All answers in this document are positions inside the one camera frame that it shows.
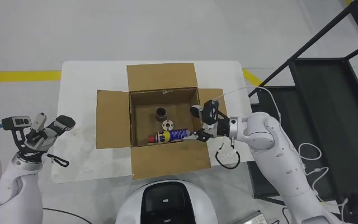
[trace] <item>black metal frame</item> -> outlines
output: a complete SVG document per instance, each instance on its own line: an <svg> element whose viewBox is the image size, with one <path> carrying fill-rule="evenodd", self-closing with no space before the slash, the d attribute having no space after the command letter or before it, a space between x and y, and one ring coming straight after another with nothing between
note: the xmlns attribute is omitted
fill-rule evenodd
<svg viewBox="0 0 358 224"><path fill-rule="evenodd" d="M301 54L303 54L308 48L310 48L314 43L316 43L321 37L328 33L334 26L336 26L340 21L342 21L347 15L349 15L353 10L356 10L358 7L358 1L354 0L351 2L341 13L339 13L331 22L329 22L323 29L320 30L314 37L312 37L305 45L303 45L296 53L294 53L285 63L283 63L278 69L276 69L270 76L268 76L259 86L264 86L270 82L275 76L277 76L283 69L285 69L291 62L296 60ZM344 59L351 59L358 54L358 49L352 52L351 54L344 57ZM259 89L256 88L248 95L251 97Z"/></svg>
<svg viewBox="0 0 358 224"><path fill-rule="evenodd" d="M262 87L262 86L266 85L270 80L272 80L275 76L277 76L287 66L290 68L292 77L296 83L297 71L296 71L296 65L294 62L297 60L306 60L305 58L299 58L299 56L302 55L308 48L310 48L314 43L316 43L326 33L328 33L334 26L336 26L340 21L342 21L347 15L352 14L354 16L354 14L357 14L357 12L358 12L358 0L354 0L341 13L339 13L331 22L329 22L321 31L319 31L316 35L314 35L306 44L304 44L296 53L294 53L286 62L284 62L278 69L276 69L272 74L270 74L259 86ZM350 53L349 55L347 55L343 58L309 58L309 60L349 61L351 58L353 58L357 55L358 55L358 49L356 49L355 51L353 51L352 53ZM259 88L254 89L249 94L249 97L251 97L252 95L257 93L258 91L259 91ZM285 205L285 203L281 200L269 198L269 197L273 197L273 196L277 196L277 195L260 195L260 194L255 193L255 189L254 189L253 198L264 200L264 201L275 203L275 204L279 204L282 206ZM337 200L343 202L343 198L339 197L339 198L337 198ZM352 222L352 217L347 209L345 209L344 215L345 215L345 221Z"/></svg>

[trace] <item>gray floor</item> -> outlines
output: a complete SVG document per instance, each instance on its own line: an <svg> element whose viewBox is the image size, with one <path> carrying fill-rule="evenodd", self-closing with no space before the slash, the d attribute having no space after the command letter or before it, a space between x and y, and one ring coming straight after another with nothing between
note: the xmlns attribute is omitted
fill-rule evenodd
<svg viewBox="0 0 358 224"><path fill-rule="evenodd" d="M64 0L2 1L0 71L59 70L67 60L238 60L261 79L282 64L344 7L343 0ZM345 19L305 57L340 57L358 48L357 28ZM357 68L358 60L352 60ZM284 71L272 85L292 84ZM0 117L44 112L56 117L60 82L0 83ZM16 151L0 130L2 169ZM202 187L219 223L235 223L260 209L285 223L281 206L252 199L247 165L174 177ZM50 164L40 173L45 207L93 223L114 223L125 197L153 180L111 178L54 184ZM44 223L83 223L44 212Z"/></svg>

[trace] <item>cardboard box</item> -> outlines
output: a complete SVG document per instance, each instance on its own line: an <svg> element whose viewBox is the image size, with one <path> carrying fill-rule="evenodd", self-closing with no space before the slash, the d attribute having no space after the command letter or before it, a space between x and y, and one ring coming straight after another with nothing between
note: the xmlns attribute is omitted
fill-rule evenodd
<svg viewBox="0 0 358 224"><path fill-rule="evenodd" d="M133 179L172 175L211 167L208 147L199 141L151 143L148 136L163 130L158 107L167 110L174 129L201 128L191 105L220 96L221 89L199 89L194 64L127 66L129 92L97 90L97 149L131 147ZM223 97L220 111L226 114Z"/></svg>

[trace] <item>white table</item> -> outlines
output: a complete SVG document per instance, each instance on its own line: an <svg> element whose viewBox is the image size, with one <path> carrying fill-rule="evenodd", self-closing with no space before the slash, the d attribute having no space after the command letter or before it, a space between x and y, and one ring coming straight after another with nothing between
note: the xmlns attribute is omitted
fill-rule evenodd
<svg viewBox="0 0 358 224"><path fill-rule="evenodd" d="M65 62L62 67L58 115L72 117L76 126L64 133L54 146L54 154L70 162L67 168L53 164L55 183L131 175L130 148L96 149L97 90L128 91L126 66L133 64L194 63L199 88L222 88L224 93L245 86L242 68L235 61L84 61ZM250 115L247 90L224 96L228 116ZM208 143L212 166L222 138ZM241 161L253 157L245 143L236 142ZM229 140L219 154L224 164L237 161Z"/></svg>

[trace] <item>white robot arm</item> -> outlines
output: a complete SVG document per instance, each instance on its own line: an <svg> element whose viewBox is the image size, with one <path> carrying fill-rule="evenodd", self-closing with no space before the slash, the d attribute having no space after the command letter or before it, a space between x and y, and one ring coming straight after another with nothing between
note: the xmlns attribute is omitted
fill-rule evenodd
<svg viewBox="0 0 358 224"><path fill-rule="evenodd" d="M12 131L19 151L0 176L1 223L41 224L43 203L37 173L43 168L44 157L50 157L64 167L69 165L68 161L47 152L61 134L74 127L74 120L61 115L44 128L45 122L46 115L43 113L38 114L33 124L29 117L2 120L3 128ZM28 127L31 130L25 137L23 129Z"/></svg>
<svg viewBox="0 0 358 224"><path fill-rule="evenodd" d="M247 143L257 166L282 196L293 224L341 223L317 199L295 147L275 118L261 112L228 118L218 107L219 102L212 100L203 108L193 106L191 114L201 118L204 125L186 139L206 142L209 138L226 136L233 148L235 141Z"/></svg>

